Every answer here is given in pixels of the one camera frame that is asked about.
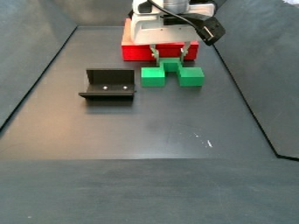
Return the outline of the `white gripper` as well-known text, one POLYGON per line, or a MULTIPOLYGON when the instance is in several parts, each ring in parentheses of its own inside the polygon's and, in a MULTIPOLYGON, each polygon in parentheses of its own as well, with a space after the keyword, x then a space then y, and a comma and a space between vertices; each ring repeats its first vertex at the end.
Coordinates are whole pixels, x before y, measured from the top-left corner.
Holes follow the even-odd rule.
POLYGON ((136 45, 149 45, 156 66, 160 66, 160 54, 156 44, 184 42, 180 49, 180 61, 188 54, 191 42, 201 39, 187 24, 164 25, 164 15, 197 13, 215 17, 212 0, 133 0, 131 11, 131 39, 136 45))

